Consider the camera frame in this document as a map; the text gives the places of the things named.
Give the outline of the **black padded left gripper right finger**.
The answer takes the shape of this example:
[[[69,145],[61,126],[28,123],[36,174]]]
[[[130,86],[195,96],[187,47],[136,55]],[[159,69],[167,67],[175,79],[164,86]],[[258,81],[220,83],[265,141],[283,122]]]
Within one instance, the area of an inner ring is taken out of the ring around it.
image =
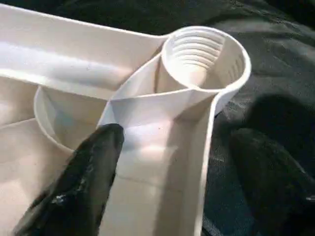
[[[256,231],[263,236],[315,234],[315,180],[282,145],[241,128],[230,135],[230,155]]]

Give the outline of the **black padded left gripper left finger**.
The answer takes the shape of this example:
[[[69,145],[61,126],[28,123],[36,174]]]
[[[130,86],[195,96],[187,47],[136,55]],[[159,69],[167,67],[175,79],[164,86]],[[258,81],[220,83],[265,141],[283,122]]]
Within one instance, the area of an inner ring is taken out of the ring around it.
[[[117,123],[100,126],[74,151],[59,178],[24,213],[15,236],[96,236],[124,143]]]

